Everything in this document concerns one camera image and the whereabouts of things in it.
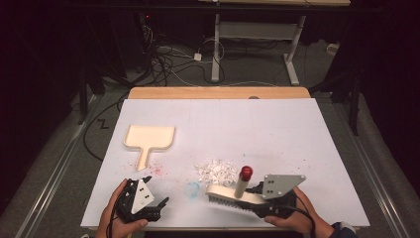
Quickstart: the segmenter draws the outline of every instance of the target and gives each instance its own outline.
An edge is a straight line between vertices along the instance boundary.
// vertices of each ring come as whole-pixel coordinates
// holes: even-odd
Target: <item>white debris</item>
[[[210,164],[196,165],[194,167],[200,175],[198,180],[206,184],[231,186],[238,180],[238,169],[230,162],[213,160]]]

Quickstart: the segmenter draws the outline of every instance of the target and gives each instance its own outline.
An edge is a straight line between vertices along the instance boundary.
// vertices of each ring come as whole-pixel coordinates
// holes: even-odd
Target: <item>wire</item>
[[[162,36],[162,37],[166,37],[166,38],[175,40],[175,41],[177,41],[179,43],[182,43],[184,46],[189,47],[189,48],[191,48],[193,50],[197,50],[197,48],[193,47],[195,44],[193,44],[191,42],[188,42],[188,41],[186,41],[184,39],[178,38],[176,36],[168,35],[168,34],[159,34],[159,35]]]
[[[311,235],[312,238],[315,238],[315,220],[314,220],[314,218],[312,218],[312,216],[309,214],[309,212],[306,212],[306,211],[304,211],[300,208],[297,208],[297,207],[294,207],[294,206],[289,206],[289,205],[282,205],[281,207],[297,211],[297,212],[301,213],[302,215],[306,216],[310,220],[311,225],[312,225],[310,235]]]
[[[121,196],[122,196],[124,193],[125,193],[125,192],[124,192],[124,191],[122,191],[122,192],[118,195],[117,199],[115,200],[114,206],[112,207],[111,216],[109,217],[109,223],[108,223],[108,226],[107,226],[107,229],[106,229],[106,230],[107,230],[107,232],[106,232],[106,237],[107,237],[107,238],[112,238],[112,225],[113,225],[113,223],[114,223],[114,220],[118,218],[118,216],[117,216],[117,217],[114,217],[115,210],[117,209],[118,200],[121,198]]]
[[[223,85],[223,86],[235,86],[235,85],[248,84],[248,83],[259,83],[259,84],[264,84],[264,85],[278,87],[275,84],[268,83],[268,82],[262,82],[262,81],[244,81],[244,82],[237,82],[237,83],[227,84],[227,85]]]
[[[173,47],[159,47],[159,48],[170,49],[169,52],[163,54],[163,55],[166,55],[166,56],[176,57],[176,58],[194,59],[194,57],[190,56],[189,54],[187,54],[187,53],[185,53],[185,52],[183,52],[181,50],[175,49]],[[176,51],[176,52],[182,53],[182,55],[170,55],[169,53],[171,53],[172,51]],[[191,62],[211,63],[212,61],[198,61],[198,60],[194,60],[194,61],[191,61]]]
[[[305,2],[309,5],[309,6],[313,6],[312,3],[308,2],[307,0],[305,0]]]
[[[229,38],[221,38],[221,40],[225,40],[225,41],[229,41],[229,42],[233,42],[239,45],[243,45],[246,48],[247,47],[252,47],[252,48],[257,48],[256,50],[249,50],[249,52],[258,52],[258,51],[263,51],[263,50],[272,50],[274,49],[278,43],[280,42],[280,40],[269,40],[268,45],[265,47],[260,47],[260,46],[256,46],[256,44],[266,44],[266,42],[253,42],[251,43],[245,43],[243,41],[241,41],[241,39],[239,41],[234,41],[232,39]]]
[[[191,83],[189,83],[189,82],[186,82],[186,81],[184,81],[182,78],[180,78],[179,76],[178,76],[178,74],[176,74],[176,72],[174,72],[172,69],[170,69],[170,68],[166,68],[165,70],[168,70],[169,72],[171,72],[173,75],[175,75],[181,82],[183,82],[183,83],[185,83],[186,85],[190,85],[190,86],[199,86],[199,85],[195,85],[195,84],[191,84]]]
[[[225,55],[225,48],[223,47],[222,43],[219,42],[219,41],[216,41],[215,39],[208,39],[208,40],[203,42],[203,44],[201,45],[201,48],[203,48],[204,45],[208,42],[216,42],[216,43],[219,44],[220,47],[222,47],[222,56],[219,58],[219,60],[221,60],[223,58],[223,56]]]
[[[95,153],[93,153],[90,149],[89,149],[89,147],[87,146],[87,142],[86,142],[86,135],[87,135],[87,132],[89,131],[89,129],[90,129],[90,127],[92,126],[92,124],[94,123],[94,122],[96,122],[97,121],[97,119],[103,114],[103,113],[105,113],[107,110],[109,110],[110,108],[112,108],[113,106],[115,106],[115,105],[117,105],[117,109],[118,109],[118,111],[120,112],[121,111],[121,109],[119,108],[119,104],[121,103],[121,102],[123,102],[122,100],[121,100],[121,98],[123,98],[124,96],[126,96],[128,94],[128,92],[127,93],[125,93],[122,97],[120,97],[120,99],[117,101],[117,102],[114,102],[114,103],[112,103],[111,105],[109,105],[109,106],[107,106],[105,109],[103,109],[97,116],[95,116],[95,118],[93,118],[92,119],[92,121],[90,121],[89,122],[89,124],[87,125],[87,128],[86,128],[86,130],[84,131],[84,134],[83,134],[83,145],[84,145],[84,148],[86,149],[86,151],[92,156],[92,157],[94,157],[96,160],[98,160],[98,161],[100,161],[100,162],[103,162],[104,161],[104,159],[103,158],[101,158],[101,157],[99,157],[99,156],[97,156]]]
[[[152,41],[154,40],[154,32],[152,31],[152,29],[150,27],[148,27],[146,25],[143,25],[143,27],[148,30],[145,41],[147,42],[148,39],[149,39],[149,36],[151,37],[149,46],[147,48],[147,50],[148,50],[151,47],[151,45],[152,45]]]
[[[283,72],[285,69],[287,69],[287,66],[288,66],[290,63],[291,63],[291,61],[287,62],[287,63],[285,64],[285,66],[284,66],[281,70],[279,70],[277,73],[275,73],[275,74],[272,76],[272,79],[273,79],[274,84],[275,84],[275,76],[276,76],[276,75],[278,75],[278,74],[280,74],[281,72]]]
[[[185,67],[185,68],[183,68],[183,69],[180,69],[180,70],[178,70],[178,71],[176,71],[176,72],[173,72],[173,73],[179,73],[179,72],[181,72],[181,71],[183,71],[183,70],[186,70],[186,69],[188,69],[188,68],[190,68],[190,67],[199,67],[199,68],[201,68],[201,70],[202,70],[202,72],[203,72],[203,78],[204,78],[204,81],[207,81],[207,79],[206,79],[206,73],[205,73],[205,70],[204,70],[204,67],[202,67],[202,66],[200,66],[200,65],[190,65],[190,66],[187,66],[187,67]]]

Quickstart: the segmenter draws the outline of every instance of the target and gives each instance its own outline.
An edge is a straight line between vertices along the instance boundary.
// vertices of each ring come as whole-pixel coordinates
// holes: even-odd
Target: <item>dustpan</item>
[[[124,144],[129,148],[141,149],[136,170],[145,169],[149,153],[152,150],[164,150],[170,147],[175,127],[150,127],[130,125]]]

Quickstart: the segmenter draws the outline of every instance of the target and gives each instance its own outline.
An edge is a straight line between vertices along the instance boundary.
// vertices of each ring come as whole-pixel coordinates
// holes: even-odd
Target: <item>red cap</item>
[[[251,179],[251,175],[253,174],[253,169],[249,166],[244,166],[239,173],[239,178],[242,181],[249,181]]]

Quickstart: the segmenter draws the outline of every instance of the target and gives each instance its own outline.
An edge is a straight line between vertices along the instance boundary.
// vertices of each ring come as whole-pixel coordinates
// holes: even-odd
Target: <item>wooden table edge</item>
[[[128,99],[311,98],[305,87],[133,87]]]

